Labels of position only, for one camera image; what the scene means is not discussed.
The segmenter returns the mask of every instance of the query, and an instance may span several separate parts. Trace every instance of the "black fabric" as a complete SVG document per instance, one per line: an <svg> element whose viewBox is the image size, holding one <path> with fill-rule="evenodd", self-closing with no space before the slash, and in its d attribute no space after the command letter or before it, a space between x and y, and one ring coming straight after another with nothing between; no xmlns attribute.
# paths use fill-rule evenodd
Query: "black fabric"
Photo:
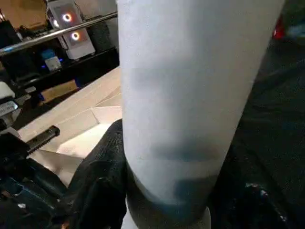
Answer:
<svg viewBox="0 0 305 229"><path fill-rule="evenodd" d="M67 188L57 175L31 158L28 158L25 163L24 170L29 170L29 178L50 196L61 198L65 194Z"/></svg>
<svg viewBox="0 0 305 229"><path fill-rule="evenodd" d="M80 164L61 200L70 216L69 228L121 228L126 186L122 120L118 120Z"/></svg>
<svg viewBox="0 0 305 229"><path fill-rule="evenodd" d="M45 214L30 214L12 201L0 201L0 229L43 229L49 223Z"/></svg>
<svg viewBox="0 0 305 229"><path fill-rule="evenodd" d="M270 173L244 146L231 146L209 207L215 229L299 228Z"/></svg>
<svg viewBox="0 0 305 229"><path fill-rule="evenodd" d="M305 65L254 85L233 146L252 152L305 227Z"/></svg>

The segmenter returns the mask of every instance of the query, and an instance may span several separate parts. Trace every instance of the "machine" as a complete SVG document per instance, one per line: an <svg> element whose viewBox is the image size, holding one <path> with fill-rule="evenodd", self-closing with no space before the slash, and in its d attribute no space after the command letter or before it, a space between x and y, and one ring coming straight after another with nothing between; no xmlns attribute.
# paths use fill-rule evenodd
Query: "machine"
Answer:
<svg viewBox="0 0 305 229"><path fill-rule="evenodd" d="M80 9L72 0L48 1L46 9L47 19L54 29L66 29L83 22ZM94 46L86 29L80 29L63 35L59 41L67 55L77 60L88 54L95 53Z"/></svg>
<svg viewBox="0 0 305 229"><path fill-rule="evenodd" d="M22 98L20 91L5 81L0 87L0 227L121 228L127 187L122 121L112 125L66 187L54 173L29 158L60 130L51 126L26 143L20 140L10 127L22 107L17 102ZM119 149L117 154L112 153L114 149Z"/></svg>

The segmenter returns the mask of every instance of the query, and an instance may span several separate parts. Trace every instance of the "orange ring light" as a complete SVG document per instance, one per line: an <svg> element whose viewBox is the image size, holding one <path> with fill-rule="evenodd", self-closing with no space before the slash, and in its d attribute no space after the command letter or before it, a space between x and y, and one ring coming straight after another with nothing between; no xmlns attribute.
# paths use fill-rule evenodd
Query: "orange ring light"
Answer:
<svg viewBox="0 0 305 229"><path fill-rule="evenodd" d="M69 13L65 13L65 14L63 14L63 16L62 16L62 19L63 19L65 22L71 22L71 21L72 21L72 16L71 16L71 14L69 14Z"/></svg>
<svg viewBox="0 0 305 229"><path fill-rule="evenodd" d="M74 40L74 41L78 41L79 39L80 39L80 34L78 33L78 32L73 32L72 34L71 34L71 38L72 38L72 40Z"/></svg>

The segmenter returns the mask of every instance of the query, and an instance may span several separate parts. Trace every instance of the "blue light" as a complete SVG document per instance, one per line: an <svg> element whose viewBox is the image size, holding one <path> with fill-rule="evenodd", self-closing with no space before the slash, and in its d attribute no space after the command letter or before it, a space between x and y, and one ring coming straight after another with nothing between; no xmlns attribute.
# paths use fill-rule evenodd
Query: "blue light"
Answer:
<svg viewBox="0 0 305 229"><path fill-rule="evenodd" d="M11 51L11 50L13 50L12 47L8 47L8 48L5 48L5 49L4 49L5 52Z"/></svg>

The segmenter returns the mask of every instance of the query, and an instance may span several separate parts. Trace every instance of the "cardboard box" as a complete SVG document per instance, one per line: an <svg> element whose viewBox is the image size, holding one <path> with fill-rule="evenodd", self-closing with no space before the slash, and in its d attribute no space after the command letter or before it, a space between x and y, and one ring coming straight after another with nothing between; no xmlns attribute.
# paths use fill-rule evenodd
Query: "cardboard box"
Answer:
<svg viewBox="0 0 305 229"><path fill-rule="evenodd" d="M114 69L19 130L23 141L57 126L59 137L30 157L57 174L67 185L82 159L108 127L122 118L120 69Z"/></svg>
<svg viewBox="0 0 305 229"><path fill-rule="evenodd" d="M43 92L41 92L41 95L44 99L43 101L41 101L41 104L48 103L49 101L52 101L53 99L69 92L75 91L76 89L78 89L78 87L76 85L75 80L71 80L69 82L62 83L55 87L44 90Z"/></svg>

